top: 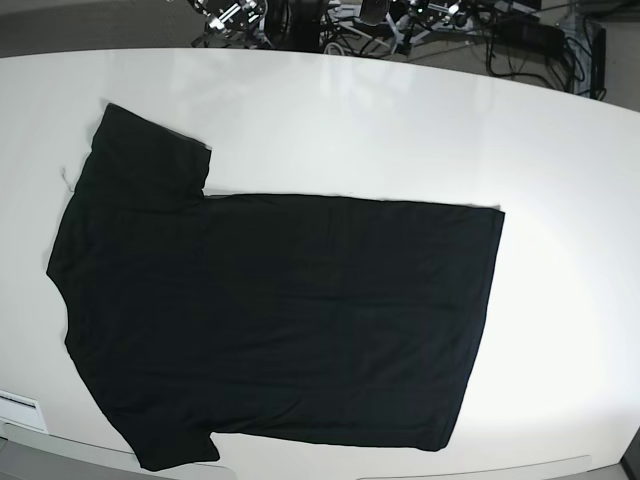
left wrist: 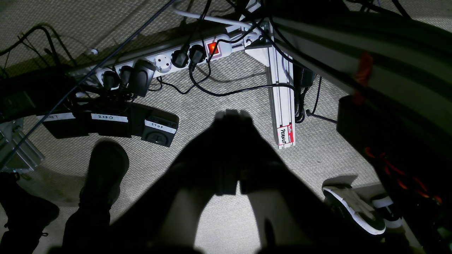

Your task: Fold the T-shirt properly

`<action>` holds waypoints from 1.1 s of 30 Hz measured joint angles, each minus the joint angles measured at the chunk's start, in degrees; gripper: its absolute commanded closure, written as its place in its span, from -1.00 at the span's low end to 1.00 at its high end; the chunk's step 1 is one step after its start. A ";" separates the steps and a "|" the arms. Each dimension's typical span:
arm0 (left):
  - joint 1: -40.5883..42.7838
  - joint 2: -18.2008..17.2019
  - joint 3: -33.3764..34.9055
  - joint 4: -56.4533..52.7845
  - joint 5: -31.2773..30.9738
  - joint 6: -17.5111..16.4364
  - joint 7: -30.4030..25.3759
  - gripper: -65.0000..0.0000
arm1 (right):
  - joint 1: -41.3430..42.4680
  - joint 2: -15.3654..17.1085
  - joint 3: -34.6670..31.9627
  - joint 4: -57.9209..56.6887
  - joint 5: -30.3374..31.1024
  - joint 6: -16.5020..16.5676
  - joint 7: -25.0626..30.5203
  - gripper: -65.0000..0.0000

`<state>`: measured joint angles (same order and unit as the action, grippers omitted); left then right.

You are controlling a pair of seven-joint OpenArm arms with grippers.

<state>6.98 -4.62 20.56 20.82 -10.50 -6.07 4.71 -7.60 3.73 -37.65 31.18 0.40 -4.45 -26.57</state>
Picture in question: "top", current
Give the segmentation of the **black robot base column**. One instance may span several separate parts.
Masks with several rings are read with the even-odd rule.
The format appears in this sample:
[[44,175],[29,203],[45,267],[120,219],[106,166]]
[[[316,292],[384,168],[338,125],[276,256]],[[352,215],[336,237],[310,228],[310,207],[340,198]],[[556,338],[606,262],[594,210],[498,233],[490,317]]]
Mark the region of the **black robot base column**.
[[267,2],[264,33],[275,49],[319,53],[321,20],[328,1],[279,0]]

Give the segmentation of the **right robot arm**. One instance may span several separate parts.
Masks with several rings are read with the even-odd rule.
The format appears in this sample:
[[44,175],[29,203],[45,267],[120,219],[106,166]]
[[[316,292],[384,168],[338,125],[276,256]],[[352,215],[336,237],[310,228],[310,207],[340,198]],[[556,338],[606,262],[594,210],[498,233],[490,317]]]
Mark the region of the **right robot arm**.
[[247,31],[264,17],[267,2],[255,0],[193,0],[190,6],[215,32]]

